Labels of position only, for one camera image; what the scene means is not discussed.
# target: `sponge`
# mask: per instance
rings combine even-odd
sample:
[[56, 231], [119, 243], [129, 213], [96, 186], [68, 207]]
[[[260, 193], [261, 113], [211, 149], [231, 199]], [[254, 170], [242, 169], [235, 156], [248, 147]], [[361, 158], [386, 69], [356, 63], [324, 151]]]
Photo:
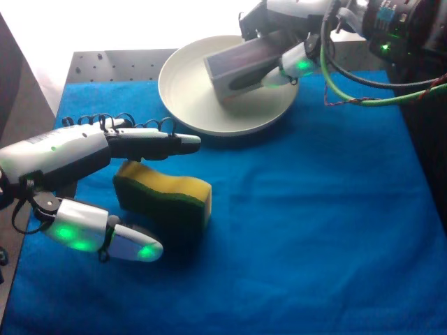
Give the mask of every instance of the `sponge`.
[[193, 177], [161, 174], [127, 161], [113, 178], [122, 209], [143, 214], [166, 251], [197, 244], [211, 215], [211, 185]]

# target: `green light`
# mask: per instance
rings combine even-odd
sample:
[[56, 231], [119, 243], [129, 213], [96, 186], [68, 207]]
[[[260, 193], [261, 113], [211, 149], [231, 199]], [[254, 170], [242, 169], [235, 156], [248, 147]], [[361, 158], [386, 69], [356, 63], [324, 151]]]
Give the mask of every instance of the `green light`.
[[312, 66], [312, 64], [310, 62], [308, 62], [308, 61], [299, 61], [296, 64], [296, 67], [298, 68], [298, 70], [307, 70], [311, 66]]
[[69, 241], [69, 240], [75, 238], [76, 231], [72, 227], [62, 226], [62, 227], [58, 227], [55, 230], [54, 236], [57, 239], [63, 239], [65, 241]]
[[140, 258], [149, 258], [153, 256], [154, 249], [151, 246], [143, 246], [141, 250], [138, 252], [138, 257]]
[[76, 241], [68, 245], [70, 248], [79, 251], [94, 251], [95, 245], [90, 241]]

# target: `white plate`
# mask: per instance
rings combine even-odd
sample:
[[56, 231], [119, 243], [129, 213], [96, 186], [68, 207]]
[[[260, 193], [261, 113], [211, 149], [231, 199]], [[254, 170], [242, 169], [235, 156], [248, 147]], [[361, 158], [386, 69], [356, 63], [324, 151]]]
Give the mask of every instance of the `white plate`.
[[298, 85], [262, 87], [219, 103], [203, 59], [239, 43], [240, 36], [215, 36], [189, 44], [169, 57], [160, 72], [159, 93], [174, 118], [201, 133], [237, 136], [259, 131], [287, 111]]

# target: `blue tablecloth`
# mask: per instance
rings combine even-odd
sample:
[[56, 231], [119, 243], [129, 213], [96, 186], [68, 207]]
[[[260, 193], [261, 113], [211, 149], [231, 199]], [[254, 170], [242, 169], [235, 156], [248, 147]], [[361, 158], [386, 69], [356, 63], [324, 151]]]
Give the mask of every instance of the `blue tablecloth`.
[[[335, 77], [356, 96], [390, 94]], [[26, 237], [3, 333], [447, 334], [447, 240], [398, 107], [327, 108], [323, 89], [303, 78], [261, 134], [148, 163], [212, 184], [190, 257], [104, 265]], [[168, 115], [155, 82], [69, 84], [57, 126], [99, 112]], [[121, 163], [83, 179], [77, 199], [123, 216]]]

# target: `gray panel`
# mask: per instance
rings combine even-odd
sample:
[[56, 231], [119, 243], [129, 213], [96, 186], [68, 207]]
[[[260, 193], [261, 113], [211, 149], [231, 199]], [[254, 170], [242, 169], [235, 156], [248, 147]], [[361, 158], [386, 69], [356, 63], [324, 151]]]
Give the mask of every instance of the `gray panel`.
[[[349, 71], [384, 70], [365, 41], [339, 42], [337, 62]], [[75, 52], [67, 83], [157, 80], [161, 67], [175, 49]]]

